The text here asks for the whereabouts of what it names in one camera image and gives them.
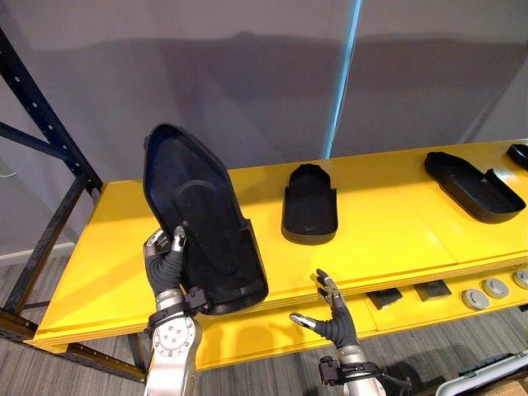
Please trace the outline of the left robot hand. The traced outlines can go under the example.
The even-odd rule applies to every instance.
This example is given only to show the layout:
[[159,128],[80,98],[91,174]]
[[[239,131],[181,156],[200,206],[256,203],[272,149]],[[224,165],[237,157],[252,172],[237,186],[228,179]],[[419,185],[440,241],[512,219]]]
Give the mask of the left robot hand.
[[179,288],[185,259],[186,231],[178,225],[173,237],[163,229],[154,232],[143,245],[145,271],[153,295]]

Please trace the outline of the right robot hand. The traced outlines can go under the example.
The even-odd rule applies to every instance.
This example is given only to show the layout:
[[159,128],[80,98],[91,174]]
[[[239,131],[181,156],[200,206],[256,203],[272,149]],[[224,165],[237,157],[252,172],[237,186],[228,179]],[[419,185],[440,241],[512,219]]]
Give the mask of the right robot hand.
[[343,347],[358,346],[356,327],[341,291],[325,271],[317,269],[316,274],[319,283],[318,293],[324,297],[330,307],[332,318],[318,320],[300,313],[291,313],[290,320],[332,342],[338,350]]

